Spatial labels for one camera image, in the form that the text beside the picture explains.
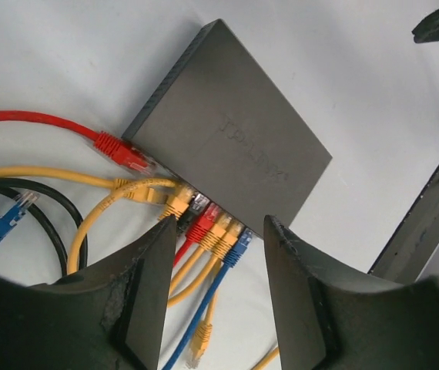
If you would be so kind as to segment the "black TP-Link network switch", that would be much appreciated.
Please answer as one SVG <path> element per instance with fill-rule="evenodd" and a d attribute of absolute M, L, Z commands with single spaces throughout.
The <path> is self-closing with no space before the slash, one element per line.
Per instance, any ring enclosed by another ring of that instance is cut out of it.
<path fill-rule="evenodd" d="M 332 157 L 221 19 L 204 25 L 123 134 L 261 234 L 290 225 Z"/>

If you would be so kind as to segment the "yellow ethernet cable printed text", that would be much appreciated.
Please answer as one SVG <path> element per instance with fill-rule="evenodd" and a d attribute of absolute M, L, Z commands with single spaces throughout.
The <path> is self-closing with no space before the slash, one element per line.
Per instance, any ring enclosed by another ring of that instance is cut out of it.
<path fill-rule="evenodd" d="M 101 214 L 121 198 L 137 201 L 145 204 L 164 204 L 167 194 L 160 188 L 175 188 L 177 182 L 164 178 L 147 178 L 125 183 L 121 187 L 113 190 L 107 197 L 103 198 L 88 214 L 79 225 L 75 234 L 67 261 L 67 273 L 75 273 L 78 268 L 79 252 L 82 242 L 85 240 L 90 227 L 96 222 Z"/>

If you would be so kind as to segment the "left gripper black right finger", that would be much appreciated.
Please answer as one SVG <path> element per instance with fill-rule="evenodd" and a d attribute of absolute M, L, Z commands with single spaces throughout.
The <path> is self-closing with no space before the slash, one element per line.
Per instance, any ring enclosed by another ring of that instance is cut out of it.
<path fill-rule="evenodd" d="M 264 220 L 285 369 L 439 369 L 439 276 L 398 284 L 354 269 Z"/>

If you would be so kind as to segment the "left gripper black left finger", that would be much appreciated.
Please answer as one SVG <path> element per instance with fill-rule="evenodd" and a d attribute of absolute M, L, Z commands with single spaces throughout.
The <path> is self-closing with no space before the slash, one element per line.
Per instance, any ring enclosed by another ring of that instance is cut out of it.
<path fill-rule="evenodd" d="M 0 277 L 0 369 L 155 369 L 176 248 L 166 217 L 53 284 Z"/>

